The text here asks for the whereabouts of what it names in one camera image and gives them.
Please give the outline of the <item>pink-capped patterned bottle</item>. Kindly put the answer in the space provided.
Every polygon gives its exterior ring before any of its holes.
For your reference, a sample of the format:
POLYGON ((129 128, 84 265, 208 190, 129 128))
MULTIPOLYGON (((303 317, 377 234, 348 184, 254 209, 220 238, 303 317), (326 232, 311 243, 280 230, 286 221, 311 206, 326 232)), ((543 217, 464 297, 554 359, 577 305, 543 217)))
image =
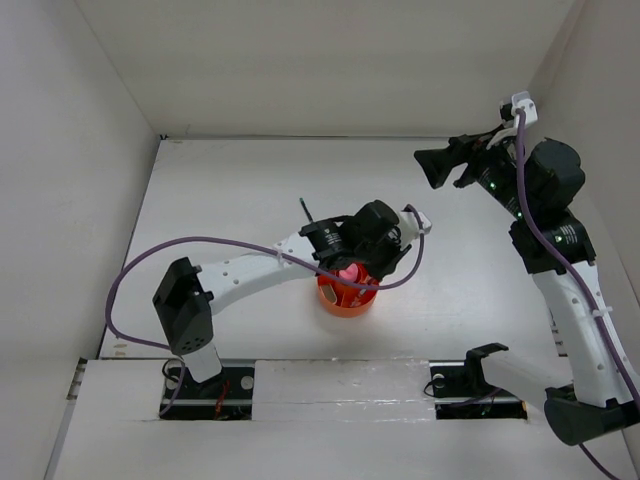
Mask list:
POLYGON ((356 282, 359 275, 359 269, 356 264, 352 264, 344 270, 339 271, 339 277, 349 282, 356 282))

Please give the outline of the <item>green gel pen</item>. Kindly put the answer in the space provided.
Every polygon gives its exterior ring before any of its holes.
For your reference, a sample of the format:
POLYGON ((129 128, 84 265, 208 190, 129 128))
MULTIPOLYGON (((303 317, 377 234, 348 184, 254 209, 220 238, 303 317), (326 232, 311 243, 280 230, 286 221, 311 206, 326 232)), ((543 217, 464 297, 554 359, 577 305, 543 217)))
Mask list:
POLYGON ((313 223, 314 222, 314 218, 313 218, 313 216, 312 216, 312 214, 311 214, 311 212, 310 212, 310 210, 309 210, 304 198, 300 197, 299 198, 299 203, 300 203, 301 208, 302 208, 302 210, 303 210, 303 212, 304 212, 304 214, 306 216, 307 221, 309 223, 313 223))

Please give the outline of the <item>pink white mini stapler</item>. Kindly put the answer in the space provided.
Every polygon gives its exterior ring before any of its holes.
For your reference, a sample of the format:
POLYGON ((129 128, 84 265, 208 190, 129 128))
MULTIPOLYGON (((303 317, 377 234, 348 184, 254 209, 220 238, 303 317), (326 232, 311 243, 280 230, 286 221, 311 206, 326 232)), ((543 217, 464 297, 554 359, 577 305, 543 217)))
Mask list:
POLYGON ((330 304, 335 304, 337 301, 337 296, 336 296, 336 292, 333 289, 333 286, 330 284, 325 284, 321 286, 321 291, 325 297, 325 299, 330 303, 330 304))

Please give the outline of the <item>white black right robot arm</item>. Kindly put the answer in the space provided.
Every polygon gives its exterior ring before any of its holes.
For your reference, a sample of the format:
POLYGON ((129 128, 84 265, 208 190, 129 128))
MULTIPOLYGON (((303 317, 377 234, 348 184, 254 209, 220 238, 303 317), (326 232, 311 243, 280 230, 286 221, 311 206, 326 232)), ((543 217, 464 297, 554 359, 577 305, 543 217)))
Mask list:
POLYGON ((545 139, 524 162, 527 225, 517 192, 515 145, 491 147, 481 135, 453 137, 447 147, 417 150, 429 185, 440 188, 451 171, 465 169, 457 188, 478 184, 513 215, 509 235, 541 292, 572 376, 541 369, 501 343, 466 353, 462 381, 472 395, 494 389, 541 410, 556 437, 576 446, 639 422, 639 376, 629 365, 602 299, 596 255, 585 226, 569 209, 585 183, 578 153, 545 139))

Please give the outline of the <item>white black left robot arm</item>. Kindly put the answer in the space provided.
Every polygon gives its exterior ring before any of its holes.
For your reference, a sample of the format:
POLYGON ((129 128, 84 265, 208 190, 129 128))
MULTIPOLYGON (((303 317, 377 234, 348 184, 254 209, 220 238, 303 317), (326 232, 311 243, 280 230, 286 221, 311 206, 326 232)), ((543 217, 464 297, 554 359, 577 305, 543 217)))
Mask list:
POLYGON ((214 343, 213 318, 246 297, 311 276, 332 280, 362 295, 385 289, 383 279, 414 243, 431 230, 423 213, 400 211, 380 200, 354 215, 314 220, 272 247, 246 242, 245 254, 195 266, 180 258, 168 267, 152 298, 170 352, 184 361, 188 384, 201 396, 222 387, 221 359, 214 343))

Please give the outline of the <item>orange round organizer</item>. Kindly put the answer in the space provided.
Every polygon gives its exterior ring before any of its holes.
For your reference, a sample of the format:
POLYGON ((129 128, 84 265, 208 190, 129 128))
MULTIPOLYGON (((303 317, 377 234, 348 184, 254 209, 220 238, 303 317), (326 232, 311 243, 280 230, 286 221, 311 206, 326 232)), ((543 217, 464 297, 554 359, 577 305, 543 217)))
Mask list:
MULTIPOLYGON (((357 283, 358 285, 379 285, 379 282, 369 275, 363 265, 358 263, 354 264, 356 264, 359 269, 358 279, 354 283, 357 283)), ((339 271, 340 270, 332 271, 332 274, 339 277, 339 271)), ((377 292, 374 290, 354 288, 352 286, 348 286, 344 283, 333 280, 327 276, 317 276, 316 284, 317 296, 320 305, 329 314, 341 318, 355 318, 365 314, 371 308, 377 296, 377 292), (335 290, 337 296, 337 301, 335 304, 330 304, 325 299, 321 291, 321 286, 325 284, 330 284, 333 286, 333 289, 335 290), (356 296, 359 296, 361 298, 360 305, 355 308, 351 308, 350 304, 356 296)))

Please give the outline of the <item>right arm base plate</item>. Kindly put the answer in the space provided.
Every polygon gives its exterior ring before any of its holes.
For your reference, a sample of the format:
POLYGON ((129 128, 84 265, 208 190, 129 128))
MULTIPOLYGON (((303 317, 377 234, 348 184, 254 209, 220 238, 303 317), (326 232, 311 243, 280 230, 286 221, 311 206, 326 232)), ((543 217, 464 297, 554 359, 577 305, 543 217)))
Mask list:
POLYGON ((494 386, 475 385, 463 361, 429 363, 423 394, 434 401, 437 420, 526 420, 525 404, 494 386))

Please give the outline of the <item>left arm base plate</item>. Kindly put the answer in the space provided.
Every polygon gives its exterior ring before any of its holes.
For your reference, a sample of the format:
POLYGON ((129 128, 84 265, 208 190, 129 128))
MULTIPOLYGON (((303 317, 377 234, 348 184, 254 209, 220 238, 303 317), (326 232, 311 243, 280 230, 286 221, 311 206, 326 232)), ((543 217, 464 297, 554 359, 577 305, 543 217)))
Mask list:
POLYGON ((180 367, 164 367, 165 386, 159 417, 172 421, 245 421, 252 419, 255 367, 227 365, 214 383, 198 384, 188 371, 179 389, 180 367))

